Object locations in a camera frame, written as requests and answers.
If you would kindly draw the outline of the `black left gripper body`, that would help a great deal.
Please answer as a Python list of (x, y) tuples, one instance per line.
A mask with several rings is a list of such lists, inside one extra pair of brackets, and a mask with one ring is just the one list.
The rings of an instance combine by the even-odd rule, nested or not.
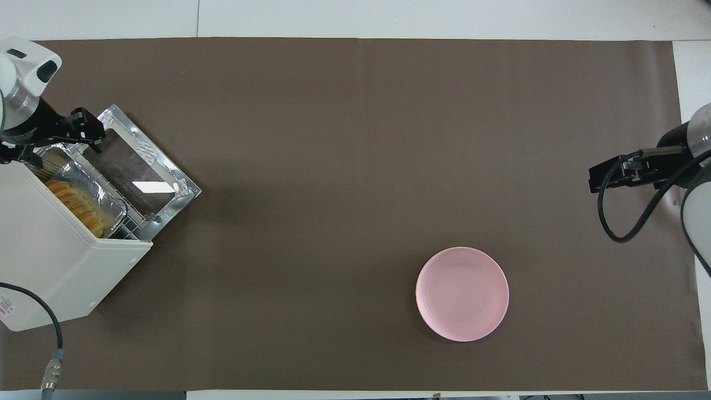
[(66, 129), (63, 117), (45, 99), (37, 99), (31, 107), (7, 106), (3, 142), (16, 146), (44, 146), (51, 138), (66, 138)]

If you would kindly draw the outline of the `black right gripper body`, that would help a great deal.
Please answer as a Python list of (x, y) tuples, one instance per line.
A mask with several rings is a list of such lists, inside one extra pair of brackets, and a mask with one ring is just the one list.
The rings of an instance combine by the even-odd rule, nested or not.
[(672, 174), (692, 159), (687, 140), (688, 122), (666, 132), (654, 148), (641, 149), (624, 162), (624, 172), (630, 174), (627, 187), (651, 184), (655, 189), (667, 182)]

